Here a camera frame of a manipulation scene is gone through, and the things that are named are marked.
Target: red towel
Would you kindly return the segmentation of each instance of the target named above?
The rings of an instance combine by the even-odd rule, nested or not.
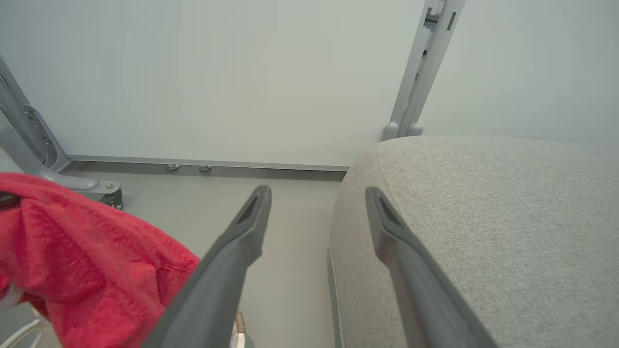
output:
[[[0,290],[23,288],[64,347],[139,346],[199,262],[161,230],[48,180],[0,173],[0,191],[22,198],[0,211]]]

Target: gray metal post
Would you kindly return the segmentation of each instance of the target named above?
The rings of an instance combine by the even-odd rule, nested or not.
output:
[[[423,132],[423,126],[416,122],[464,7],[464,0],[444,0],[442,7],[437,6],[439,3],[425,0],[396,104],[383,129],[382,141]]]
[[[99,181],[54,172],[37,159],[13,127],[4,121],[0,121],[0,148],[4,149],[24,173],[46,178],[74,191],[113,194],[120,189],[117,181]]]
[[[69,163],[49,127],[37,109],[31,106],[9,67],[2,60],[0,60],[0,111],[46,167],[59,171]]]

